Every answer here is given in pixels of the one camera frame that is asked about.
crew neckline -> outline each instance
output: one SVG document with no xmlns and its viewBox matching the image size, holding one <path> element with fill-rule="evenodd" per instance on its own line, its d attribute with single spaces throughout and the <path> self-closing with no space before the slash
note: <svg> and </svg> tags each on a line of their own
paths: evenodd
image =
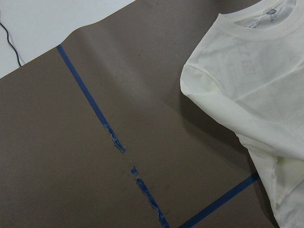
<svg viewBox="0 0 304 228">
<path fill-rule="evenodd" d="M 258 16 L 265 9 L 271 9 L 284 0 L 261 0 L 255 5 L 229 14 L 218 14 L 215 23 L 218 23 L 225 31 L 247 39 L 270 39 L 283 36 L 299 25 L 304 18 L 304 0 L 296 0 L 293 11 L 289 16 L 277 25 L 269 28 L 248 28 L 235 24 L 237 21 Z"/>
</svg>

white floor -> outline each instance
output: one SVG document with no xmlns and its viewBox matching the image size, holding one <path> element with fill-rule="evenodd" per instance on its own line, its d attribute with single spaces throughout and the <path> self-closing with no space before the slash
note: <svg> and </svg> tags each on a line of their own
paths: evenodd
<svg viewBox="0 0 304 228">
<path fill-rule="evenodd" d="M 23 65 L 56 47 L 75 29 L 98 22 L 133 1 L 1 0 L 0 21 Z M 6 32 L 0 27 L 0 78 L 18 67 Z"/>
</svg>

t-shirt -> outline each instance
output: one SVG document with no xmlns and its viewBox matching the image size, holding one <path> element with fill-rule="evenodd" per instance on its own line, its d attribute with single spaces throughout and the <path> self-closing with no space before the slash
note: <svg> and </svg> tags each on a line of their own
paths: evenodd
<svg viewBox="0 0 304 228">
<path fill-rule="evenodd" d="M 304 228 L 304 0 L 262 0 L 216 21 L 180 86 L 233 130 L 281 228 Z"/>
</svg>

torn blue tape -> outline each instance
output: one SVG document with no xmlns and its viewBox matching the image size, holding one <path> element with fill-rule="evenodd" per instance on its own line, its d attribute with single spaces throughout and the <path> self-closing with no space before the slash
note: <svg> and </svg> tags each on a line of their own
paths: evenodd
<svg viewBox="0 0 304 228">
<path fill-rule="evenodd" d="M 255 181 L 259 179 L 259 175 L 257 172 L 252 174 L 250 177 L 239 183 L 237 186 L 235 186 L 233 189 L 225 193 L 223 196 L 218 198 L 216 201 L 211 203 L 209 206 L 207 206 L 205 209 L 203 209 L 201 212 L 196 214 L 194 217 L 192 217 L 190 220 L 185 222 L 183 225 L 181 225 L 179 228 L 191 228 L 194 225 L 198 224 L 200 221 L 202 221 L 205 217 L 207 217 L 209 214 L 214 212 L 216 209 L 221 207 L 223 204 L 231 200 L 233 197 L 238 195 L 241 191 L 246 189 L 248 186 L 253 184 Z"/>
<path fill-rule="evenodd" d="M 148 197 L 148 200 L 149 200 L 150 204 L 152 205 L 152 207 L 157 210 L 157 216 L 158 216 L 158 219 L 159 219 L 162 227 L 170 228 L 169 223 L 167 222 L 165 216 L 161 212 L 160 208 L 158 207 L 155 199 L 153 198 L 153 196 L 149 192 L 145 183 L 139 178 L 136 179 L 136 182 L 137 182 L 138 186 L 141 188 L 141 190 L 143 191 L 143 193 Z"/>
<path fill-rule="evenodd" d="M 84 84 L 83 80 L 81 79 L 80 75 L 78 74 L 78 72 L 76 71 L 75 67 L 73 66 L 72 62 L 70 61 L 70 59 L 68 58 L 66 52 L 64 51 L 64 49 L 62 48 L 61 45 L 57 46 L 57 50 L 60 53 L 62 59 L 64 60 L 64 62 L 66 63 L 66 66 L 69 68 L 70 72 L 72 73 L 74 79 L 76 80 L 77 84 L 79 85 L 80 89 L 82 90 L 83 94 L 85 95 L 86 99 L 88 100 L 88 102 L 90 103 L 92 109 L 94 110 L 96 116 L 98 117 L 100 123 L 104 126 L 104 128 L 106 128 L 114 142 L 114 145 L 122 152 L 125 152 L 125 148 L 121 145 L 121 143 L 119 142 L 117 136 L 115 135 L 113 129 L 111 128 L 110 124 L 107 122 L 105 116 L 103 115 L 103 113 L 101 112 L 101 110 L 99 109 L 97 103 L 95 102 L 94 98 L 92 97 L 92 95 L 90 94 L 89 90 L 87 89 L 86 85 Z"/>
<path fill-rule="evenodd" d="M 137 172 L 137 169 L 136 169 L 135 166 L 133 166 L 133 168 L 131 169 L 131 173 L 132 173 L 132 175 L 134 175 L 134 176 L 137 176 L 137 175 L 138 175 L 138 172 Z"/>
</svg>

black cable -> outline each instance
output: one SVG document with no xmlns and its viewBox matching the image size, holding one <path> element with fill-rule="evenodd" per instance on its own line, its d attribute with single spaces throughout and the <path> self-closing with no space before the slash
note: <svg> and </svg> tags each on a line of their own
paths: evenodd
<svg viewBox="0 0 304 228">
<path fill-rule="evenodd" d="M 8 30 L 4 27 L 4 25 L 2 25 L 1 22 L 0 22 L 0 25 L 1 25 L 2 28 L 4 28 L 4 30 L 6 31 L 8 43 L 9 43 L 9 45 L 14 49 L 14 51 L 15 51 L 15 53 L 16 53 L 16 56 L 17 56 L 17 61 L 18 61 L 19 67 L 20 67 L 20 66 L 21 66 L 21 63 L 20 63 L 20 61 L 19 61 L 19 55 L 18 55 L 17 50 L 14 48 L 14 46 L 13 46 L 13 45 L 11 44 L 11 42 L 10 42 L 9 32 L 8 32 Z"/>
</svg>

